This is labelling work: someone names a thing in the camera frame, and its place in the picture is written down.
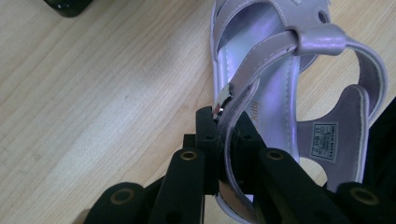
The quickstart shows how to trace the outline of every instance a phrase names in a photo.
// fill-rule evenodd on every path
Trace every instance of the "wood grain surface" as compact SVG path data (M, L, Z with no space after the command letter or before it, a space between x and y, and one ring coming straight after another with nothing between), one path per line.
M195 111L212 104L212 1L95 0L65 19L0 1L0 223L72 223L107 188L164 175ZM332 21L376 50L396 95L396 2L333 0ZM299 80L298 119L358 80L351 52ZM206 197L205 223L233 223Z

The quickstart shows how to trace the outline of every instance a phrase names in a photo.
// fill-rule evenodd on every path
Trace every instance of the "printed label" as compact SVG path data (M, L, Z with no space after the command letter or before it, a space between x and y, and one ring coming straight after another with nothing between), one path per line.
M338 123L314 122L310 157L335 163Z

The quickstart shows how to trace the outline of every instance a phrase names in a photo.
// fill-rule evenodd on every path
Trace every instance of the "black object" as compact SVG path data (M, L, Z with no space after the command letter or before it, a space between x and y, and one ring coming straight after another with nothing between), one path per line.
M363 183L396 201L396 98L369 131Z
M76 17L92 0L44 0L63 17Z
M85 223L203 223L205 195L226 179L211 108L198 110L196 122L165 177L145 189L111 187ZM331 193L316 185L288 153L265 146L247 114L235 126L232 153L236 180L254 195L260 223L396 223L396 203L371 187L345 183Z

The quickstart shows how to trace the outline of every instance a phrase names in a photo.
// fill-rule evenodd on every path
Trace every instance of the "cutout hole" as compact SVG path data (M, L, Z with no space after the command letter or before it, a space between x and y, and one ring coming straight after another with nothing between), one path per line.
M327 16L326 16L326 14L323 12L323 11L320 11L319 13L318 13L318 17L319 17L319 20L322 22L322 23L327 23L329 20L327 19Z

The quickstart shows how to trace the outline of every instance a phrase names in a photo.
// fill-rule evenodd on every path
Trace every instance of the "stitching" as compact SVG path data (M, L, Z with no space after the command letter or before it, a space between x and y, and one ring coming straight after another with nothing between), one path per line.
M289 153L291 153L291 146L290 146L290 130L289 130L289 103L290 103L290 95L289 95L289 81L290 81L290 69L291 69L291 62L293 61L292 58L290 58L290 63L289 63L289 71L288 71L288 79L286 81L286 99L285 99L285 104L286 104L286 111L285 111L285 116L286 116L286 130L288 134L288 149Z
M227 39L227 32L224 33L224 38ZM228 57L228 44L225 46L225 62L226 62L226 67L225 67L225 75L227 76L227 83L230 78L230 62L229 62L229 57Z
M276 52L272 53L271 55L269 55L268 57L266 57L265 59L263 59L257 66L255 66L255 67L253 68L253 75L254 75L255 77L257 76L257 73L255 73L254 71L255 71L258 67L260 67L265 61L267 61L267 59L271 58L271 57L274 56L275 54L278 54L279 52L283 51L284 49L289 49L290 47L291 47L291 46L286 46L285 48L280 49L279 51L276 51ZM239 72L239 70L240 70L240 68L242 67L243 64L244 64L244 63L242 63L242 64L239 66L239 68L238 68L238 70L236 71L235 74L238 74L238 72ZM232 118L232 116L233 116L233 114L234 114L236 108L241 104L241 102L243 101L243 99L247 96L248 91L249 91L250 88L252 87L251 84L249 84L249 85L247 86L247 88L246 88L244 91L242 91L242 94L241 94L237 99L235 99L236 101L235 101L233 107L230 108L229 116L227 116L226 118L224 118L224 123L229 123L229 122L230 122L230 119ZM221 130L219 130L219 131L222 133L223 130L226 128L226 126L227 126L227 125L222 126Z
M361 60L360 60L360 57L359 57L359 55L357 53L360 53L360 54L364 55L366 57L366 59L369 59L369 62L371 64L373 64L374 68L375 68L375 81L376 81L375 84L379 88L379 94L378 94L378 99L375 102L375 105L373 106L373 109L371 108L371 106L369 104L369 110L371 110L371 111L369 111L369 115L368 116L369 116L369 118L371 118L372 115L374 114L374 112L378 109L379 103L380 103L381 99L383 98L383 89L384 89L384 87L383 87L383 85L381 85L381 83L383 83L383 80L382 80L382 77L378 75L380 73L379 72L380 71L380 65L375 61L375 59L373 59L366 52L364 52L364 51L362 51L360 49L355 49L353 47L350 47L350 48L355 51L355 54L356 54L356 56L358 58L358 61L359 61L359 69L360 69L360 71L359 71L359 82L358 83L360 83L361 80L365 80L365 76L362 75L363 70L361 69Z
M250 52L247 54L247 56L245 57L244 61L242 61L241 65L239 65L238 70L236 71L235 74L238 73L238 71L240 70L240 68L249 60L250 55L253 53L253 51L255 51L258 47L260 47L261 45L263 45L264 43L268 42L269 40L279 36L279 35L283 35L283 33L277 34L277 35L273 35L267 39L265 39L264 41L262 41L260 44L256 45L253 47L253 49L250 50ZM262 65L265 61L267 61L267 59L271 58L272 56L274 56L275 54L278 54L279 52L283 51L284 49L289 49L290 47L292 47L292 45L286 46L285 48L276 51L272 54L270 54L268 57L266 57L265 59L261 60L254 68L253 71L256 70L258 67L260 67L260 65Z
M285 13L283 12L283 10L280 7L279 3L274 1L274 0L270 0L270 2L272 2L272 4L274 4L274 6L277 8L277 11L279 12L280 16L282 17L282 21L285 22L285 26L289 26L289 23L286 20Z

